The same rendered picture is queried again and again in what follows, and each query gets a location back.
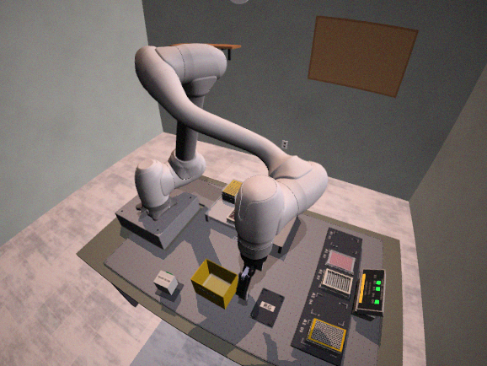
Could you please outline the yellow waste bin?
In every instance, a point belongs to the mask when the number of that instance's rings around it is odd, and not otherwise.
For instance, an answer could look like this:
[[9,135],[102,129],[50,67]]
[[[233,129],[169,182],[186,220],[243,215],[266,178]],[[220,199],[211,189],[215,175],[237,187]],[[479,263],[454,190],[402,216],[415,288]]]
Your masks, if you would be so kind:
[[[222,280],[231,283],[224,296],[221,296],[202,285],[211,273]],[[196,293],[223,309],[226,309],[233,295],[236,293],[238,274],[205,259],[190,280]]]

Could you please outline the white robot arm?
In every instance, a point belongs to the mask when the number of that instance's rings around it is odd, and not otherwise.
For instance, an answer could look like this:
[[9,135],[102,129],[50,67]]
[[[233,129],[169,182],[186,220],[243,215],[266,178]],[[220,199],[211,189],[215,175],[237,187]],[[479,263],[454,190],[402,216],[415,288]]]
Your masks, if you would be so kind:
[[268,176],[254,175],[243,182],[234,208],[238,249],[258,260],[270,254],[275,236],[324,194],[328,175],[322,165],[288,155],[259,134],[202,109],[205,95],[226,66],[224,53],[207,44],[144,46],[136,52],[135,70],[143,88],[177,120],[169,160],[146,159],[136,167],[141,199],[136,209],[140,218],[148,215],[158,221],[179,203],[168,194],[203,175],[206,161],[195,150],[198,132],[241,148],[268,169]]

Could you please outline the black flat pad with label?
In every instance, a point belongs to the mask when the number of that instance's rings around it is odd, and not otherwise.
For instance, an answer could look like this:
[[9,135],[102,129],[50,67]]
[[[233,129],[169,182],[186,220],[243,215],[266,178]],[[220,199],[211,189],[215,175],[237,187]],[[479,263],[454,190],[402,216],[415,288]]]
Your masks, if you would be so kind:
[[284,298],[278,293],[263,288],[249,317],[273,327]]

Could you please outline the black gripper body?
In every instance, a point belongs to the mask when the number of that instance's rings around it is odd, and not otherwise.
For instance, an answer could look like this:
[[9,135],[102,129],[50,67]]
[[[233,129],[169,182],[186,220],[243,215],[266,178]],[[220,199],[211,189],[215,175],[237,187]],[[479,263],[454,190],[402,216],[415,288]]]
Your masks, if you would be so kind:
[[243,259],[243,261],[245,263],[244,269],[248,266],[249,267],[249,272],[254,270],[254,266],[258,266],[258,265],[262,264],[267,259],[267,256],[266,256],[266,257],[264,257],[262,259],[252,260],[252,259],[249,259],[246,256],[243,256],[241,253],[240,253],[240,255],[241,255],[241,258]]

